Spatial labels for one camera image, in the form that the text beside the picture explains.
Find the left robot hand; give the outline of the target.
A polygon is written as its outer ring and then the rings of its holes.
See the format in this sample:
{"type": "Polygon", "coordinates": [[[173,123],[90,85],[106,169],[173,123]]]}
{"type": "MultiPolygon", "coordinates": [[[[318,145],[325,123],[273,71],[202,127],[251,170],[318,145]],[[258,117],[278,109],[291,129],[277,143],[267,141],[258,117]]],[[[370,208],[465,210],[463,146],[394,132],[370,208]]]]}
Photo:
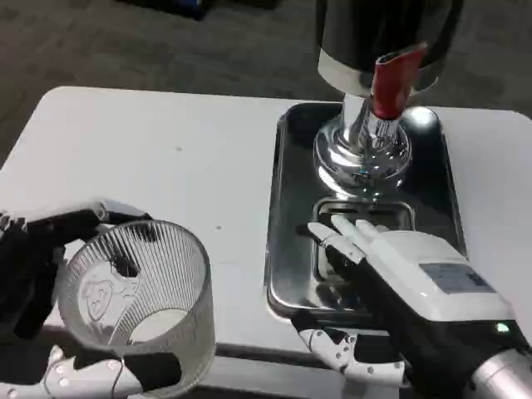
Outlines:
{"type": "Polygon", "coordinates": [[[1,213],[1,396],[3,398],[126,398],[171,387],[183,377],[170,352],[120,355],[81,345],[67,357],[53,343],[24,357],[16,346],[42,330],[54,307],[57,274],[67,244],[101,229],[145,221],[148,213],[95,200],[40,217],[1,213]]]}

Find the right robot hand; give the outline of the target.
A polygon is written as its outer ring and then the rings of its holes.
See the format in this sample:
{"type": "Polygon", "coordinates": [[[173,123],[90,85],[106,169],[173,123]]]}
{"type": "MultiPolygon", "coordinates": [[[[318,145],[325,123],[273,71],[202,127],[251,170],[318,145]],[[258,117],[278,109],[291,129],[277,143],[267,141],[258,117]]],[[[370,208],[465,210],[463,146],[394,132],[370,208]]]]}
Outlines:
{"type": "Polygon", "coordinates": [[[509,303],[447,241],[335,214],[298,228],[354,287],[384,334],[349,334],[299,310],[308,350],[354,382],[427,398],[528,398],[531,347],[509,303]]]}

